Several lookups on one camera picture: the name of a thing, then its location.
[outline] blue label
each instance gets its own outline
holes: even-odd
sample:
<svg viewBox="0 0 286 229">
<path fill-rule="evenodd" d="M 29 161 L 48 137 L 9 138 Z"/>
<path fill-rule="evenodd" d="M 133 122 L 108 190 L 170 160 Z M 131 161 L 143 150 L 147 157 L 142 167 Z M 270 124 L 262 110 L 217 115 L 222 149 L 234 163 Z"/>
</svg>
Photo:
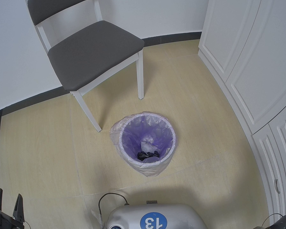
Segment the blue label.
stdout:
<svg viewBox="0 0 286 229">
<path fill-rule="evenodd" d="M 167 227 L 167 219 L 163 214 L 150 212 L 142 217 L 140 227 L 141 229 L 165 229 Z"/>
</svg>

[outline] wall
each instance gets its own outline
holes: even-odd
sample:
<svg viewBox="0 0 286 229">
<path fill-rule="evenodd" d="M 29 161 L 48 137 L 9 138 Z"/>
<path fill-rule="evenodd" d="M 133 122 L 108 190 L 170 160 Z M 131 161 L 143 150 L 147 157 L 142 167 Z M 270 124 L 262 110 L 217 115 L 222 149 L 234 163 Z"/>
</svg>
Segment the wall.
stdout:
<svg viewBox="0 0 286 229">
<path fill-rule="evenodd" d="M 0 0 L 0 109 L 61 86 L 26 7 Z M 202 31 L 208 0 L 100 0 L 103 19 L 140 38 Z M 46 21 L 51 45 L 95 22 L 90 0 Z"/>
</svg>

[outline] white chair frame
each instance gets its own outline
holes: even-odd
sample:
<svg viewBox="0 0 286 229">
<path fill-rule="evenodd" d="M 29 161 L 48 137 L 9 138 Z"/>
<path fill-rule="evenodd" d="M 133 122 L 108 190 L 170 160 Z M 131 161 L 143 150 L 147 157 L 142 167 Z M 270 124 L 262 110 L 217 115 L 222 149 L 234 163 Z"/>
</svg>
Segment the white chair frame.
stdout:
<svg viewBox="0 0 286 229">
<path fill-rule="evenodd" d="M 92 1 L 93 1 L 93 5 L 94 5 L 94 10 L 95 10 L 97 21 L 103 20 L 102 14 L 101 14 L 100 5 L 99 5 L 99 0 L 92 0 Z M 37 29 L 38 29 L 38 31 L 40 33 L 41 39 L 42 39 L 42 41 L 43 41 L 43 43 L 44 43 L 44 45 L 46 47 L 46 53 L 48 53 L 48 51 L 51 48 L 51 45 L 49 43 L 49 40 L 48 40 L 48 38 L 46 36 L 46 33 L 45 33 L 44 29 L 43 29 L 42 24 L 43 24 L 43 22 L 41 22 L 38 25 L 36 25 L 36 27 L 37 27 Z M 97 123 L 97 121 L 95 120 L 95 118 L 93 117 L 93 115 L 90 112 L 88 106 L 84 102 L 82 96 L 84 94 L 86 94 L 88 91 L 90 91 L 93 88 L 95 88 L 100 83 L 102 83 L 104 80 L 108 79 L 109 77 L 111 77 L 115 73 L 117 73 L 118 71 L 122 70 L 126 66 L 130 65 L 131 63 L 133 63 L 134 61 L 136 61 L 136 65 L 137 65 L 138 95 L 139 95 L 139 99 L 143 99 L 144 98 L 143 50 L 139 51 L 138 53 L 135 53 L 134 55 L 130 56 L 128 59 L 125 59 L 123 62 L 121 62 L 118 65 L 116 65 L 116 66 L 112 67 L 111 69 L 107 70 L 105 73 L 100 75 L 98 78 L 96 78 L 92 82 L 88 83 L 87 85 L 83 86 L 82 88 L 78 89 L 77 91 L 70 92 L 76 98 L 76 100 L 78 101 L 78 103 L 80 104 L 82 109 L 84 110 L 85 114 L 87 115 L 87 117 L 89 118 L 89 120 L 91 121 L 91 123 L 94 125 L 94 127 L 96 128 L 96 130 L 98 132 L 100 132 L 102 129 L 99 126 L 99 124 Z"/>
</svg>

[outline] white number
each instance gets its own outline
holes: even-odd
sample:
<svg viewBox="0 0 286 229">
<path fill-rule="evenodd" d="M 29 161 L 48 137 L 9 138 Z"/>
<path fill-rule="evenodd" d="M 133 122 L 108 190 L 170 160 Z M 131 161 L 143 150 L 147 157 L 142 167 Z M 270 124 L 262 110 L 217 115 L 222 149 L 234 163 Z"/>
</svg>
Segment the white number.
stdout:
<svg viewBox="0 0 286 229">
<path fill-rule="evenodd" d="M 154 221 L 153 218 L 146 218 L 146 220 L 145 220 L 146 226 L 145 226 L 145 227 L 146 227 L 146 229 L 153 229 L 154 226 L 152 226 L 152 224 L 148 222 L 149 220 L 150 220 L 151 222 Z"/>
<path fill-rule="evenodd" d="M 156 219 L 156 229 L 159 229 L 162 226 L 163 226 L 163 224 L 159 225 L 159 218 L 157 218 Z"/>
</svg>

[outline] white chair leg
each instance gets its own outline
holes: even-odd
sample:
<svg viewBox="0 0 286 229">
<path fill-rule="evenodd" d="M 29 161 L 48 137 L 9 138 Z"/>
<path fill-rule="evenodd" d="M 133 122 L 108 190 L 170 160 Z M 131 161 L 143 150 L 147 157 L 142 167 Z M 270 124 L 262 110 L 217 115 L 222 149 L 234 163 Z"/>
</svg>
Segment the white chair leg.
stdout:
<svg viewBox="0 0 286 229">
<path fill-rule="evenodd" d="M 94 125 L 94 127 L 96 128 L 96 130 L 98 132 L 100 132 L 102 129 L 100 128 L 100 126 L 98 125 L 98 123 L 96 122 L 96 120 L 94 119 L 93 115 L 91 114 L 88 106 L 86 105 L 82 95 L 80 94 L 79 91 L 76 92 L 70 92 L 78 101 L 78 103 L 80 104 L 80 106 L 82 107 L 82 109 L 84 110 L 85 114 L 87 115 L 87 117 L 89 118 L 89 120 L 91 121 L 91 123 Z"/>
<path fill-rule="evenodd" d="M 139 98 L 144 98 L 144 81 L 143 81 L 143 49 L 138 52 L 139 58 L 136 60 L 137 65 L 137 81 Z"/>
</svg>

